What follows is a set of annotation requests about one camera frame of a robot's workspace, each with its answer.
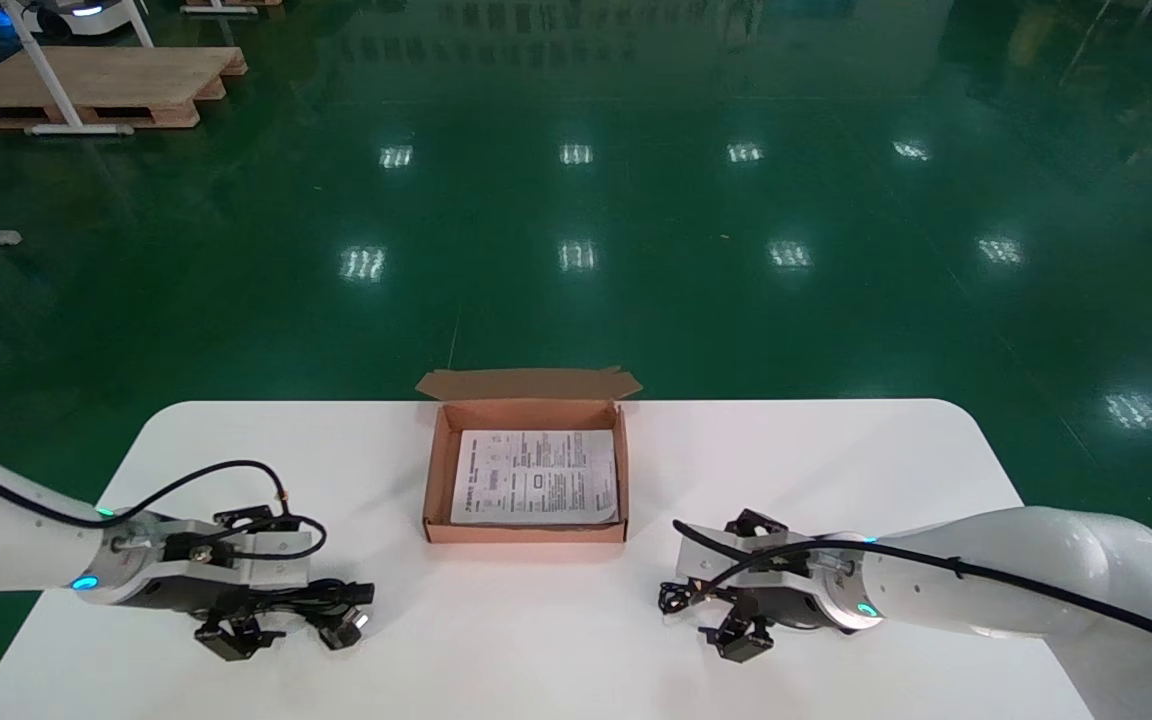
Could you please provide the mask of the black covered right gripper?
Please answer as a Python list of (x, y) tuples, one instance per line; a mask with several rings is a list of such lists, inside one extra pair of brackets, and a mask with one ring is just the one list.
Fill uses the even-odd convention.
[[(751, 509), (727, 521), (723, 532), (738, 538), (782, 539), (788, 528), (780, 521)], [(842, 623), (835, 602), (791, 588), (737, 588), (736, 612), (728, 612), (719, 626), (702, 626), (698, 632), (723, 660), (745, 664), (774, 647), (770, 630), (774, 626), (814, 632), (852, 632)]]

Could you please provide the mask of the black covered left gripper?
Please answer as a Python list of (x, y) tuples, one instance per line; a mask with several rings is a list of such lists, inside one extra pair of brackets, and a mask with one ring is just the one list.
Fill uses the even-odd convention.
[[(273, 520), (275, 511), (266, 505), (217, 511), (214, 515), (214, 524), (223, 530), (262, 530)], [(270, 597), (270, 591), (242, 584), (196, 577), (162, 577), (147, 579), (132, 593), (131, 606), (132, 609), (180, 612), (200, 620), (195, 641), (219, 659), (237, 662), (273, 647), (287, 635), (262, 628), (255, 615), (256, 606), (266, 597)]]

